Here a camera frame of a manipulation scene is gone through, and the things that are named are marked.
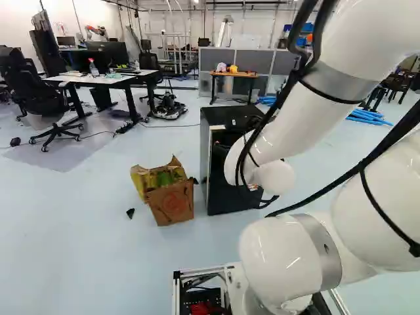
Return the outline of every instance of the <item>box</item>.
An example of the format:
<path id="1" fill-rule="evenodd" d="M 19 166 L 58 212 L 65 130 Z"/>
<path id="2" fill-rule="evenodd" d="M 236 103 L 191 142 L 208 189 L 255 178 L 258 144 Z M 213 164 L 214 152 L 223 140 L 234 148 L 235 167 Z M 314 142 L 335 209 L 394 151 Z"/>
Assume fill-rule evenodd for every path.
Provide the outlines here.
<path id="1" fill-rule="evenodd" d="M 130 175 L 140 198 L 152 210 L 158 226 L 194 218 L 194 180 L 187 178 L 175 156 L 167 165 L 153 169 L 135 165 Z"/>

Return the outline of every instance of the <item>black cabinet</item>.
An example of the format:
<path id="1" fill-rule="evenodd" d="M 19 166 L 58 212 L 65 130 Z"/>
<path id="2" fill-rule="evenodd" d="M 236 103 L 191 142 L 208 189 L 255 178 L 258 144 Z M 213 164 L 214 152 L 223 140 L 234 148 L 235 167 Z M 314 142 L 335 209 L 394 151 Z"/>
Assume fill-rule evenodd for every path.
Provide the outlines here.
<path id="1" fill-rule="evenodd" d="M 232 119 L 245 120 L 250 115 L 264 114 L 254 106 L 212 106 L 201 109 L 200 183 L 208 215 L 254 209 L 259 205 L 263 189 L 248 192 L 245 187 L 231 186 L 224 177 L 224 161 L 242 134 L 226 128 Z"/>

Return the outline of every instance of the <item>white desk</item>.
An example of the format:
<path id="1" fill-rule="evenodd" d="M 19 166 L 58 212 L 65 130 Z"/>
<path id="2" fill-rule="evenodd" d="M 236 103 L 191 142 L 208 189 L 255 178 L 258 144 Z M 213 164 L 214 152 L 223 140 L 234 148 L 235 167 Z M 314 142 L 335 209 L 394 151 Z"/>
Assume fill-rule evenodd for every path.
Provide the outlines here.
<path id="1" fill-rule="evenodd" d="M 91 74 L 85 75 L 84 77 L 74 77 L 71 75 L 58 75 L 55 77 L 48 77 L 45 81 L 59 81 L 59 82 L 71 82 L 71 83 L 88 83 L 88 84 L 105 84 L 111 85 L 119 83 L 128 79 L 132 79 L 132 75 L 122 75 L 119 79 L 108 78 L 104 76 L 93 77 Z"/>
<path id="2" fill-rule="evenodd" d="M 133 77 L 146 77 L 147 75 L 154 74 L 158 72 L 157 70 L 141 70 L 138 73 L 120 73 L 121 78 L 114 79 L 99 76 L 93 77 L 91 74 L 85 75 L 84 77 L 74 77 L 71 75 L 58 75 L 56 77 L 48 77 L 44 80 L 46 81 L 59 81 L 59 82 L 72 82 L 72 83 L 88 83 L 88 84 L 103 84 L 103 85 L 111 85 L 119 82 L 123 82 L 128 79 L 132 79 Z"/>
<path id="3" fill-rule="evenodd" d="M 127 106 L 129 108 L 130 118 L 133 121 L 133 125 L 135 125 L 139 121 L 140 115 L 137 113 L 130 86 L 133 84 L 136 78 L 145 81 L 147 83 L 149 106 L 152 110 L 154 110 L 153 74 L 157 72 L 157 70 L 141 70 L 139 73 L 120 73 L 121 77 L 118 79 L 107 78 L 104 75 L 101 75 L 99 77 L 93 77 L 91 74 L 88 74 L 83 77 L 74 77 L 71 75 L 58 75 L 56 77 L 48 77 L 44 80 L 50 82 L 68 82 L 86 87 L 102 86 L 103 89 L 123 89 L 125 90 L 125 96 L 127 98 Z M 72 96 L 73 103 L 75 104 L 79 118 L 84 118 L 87 115 L 84 114 L 83 108 L 80 105 L 80 99 L 77 95 L 74 84 L 70 84 L 69 91 Z"/>

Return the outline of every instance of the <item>gray cubicle partition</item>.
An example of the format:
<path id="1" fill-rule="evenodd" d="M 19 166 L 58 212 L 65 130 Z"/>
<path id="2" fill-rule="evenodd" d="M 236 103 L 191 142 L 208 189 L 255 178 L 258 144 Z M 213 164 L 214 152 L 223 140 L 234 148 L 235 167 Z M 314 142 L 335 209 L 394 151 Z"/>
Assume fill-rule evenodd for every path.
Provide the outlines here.
<path id="1" fill-rule="evenodd" d="M 219 62 L 235 64 L 239 70 L 256 71 L 259 78 L 254 83 L 254 93 L 274 94 L 290 70 L 297 66 L 299 57 L 285 49 L 233 49 L 199 48 L 199 95 L 210 96 L 211 76 Z M 216 93 L 220 98 L 246 98 L 249 81 L 240 77 L 217 78 Z"/>

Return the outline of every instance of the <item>wooden table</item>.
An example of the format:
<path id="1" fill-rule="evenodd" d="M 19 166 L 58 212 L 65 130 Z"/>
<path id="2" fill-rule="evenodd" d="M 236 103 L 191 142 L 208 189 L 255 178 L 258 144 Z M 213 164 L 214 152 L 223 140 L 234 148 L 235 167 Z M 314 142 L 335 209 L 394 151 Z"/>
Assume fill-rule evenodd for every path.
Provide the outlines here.
<path id="1" fill-rule="evenodd" d="M 256 72 L 245 72 L 245 71 L 238 71 L 236 73 L 230 72 L 217 72 L 212 71 L 210 72 L 211 75 L 211 101 L 210 105 L 212 105 L 216 101 L 215 96 L 215 81 L 216 77 L 244 77 L 249 79 L 249 93 L 248 93 L 248 101 L 247 104 L 251 105 L 251 95 L 252 95 L 252 88 L 254 87 L 254 80 L 258 78 Z"/>

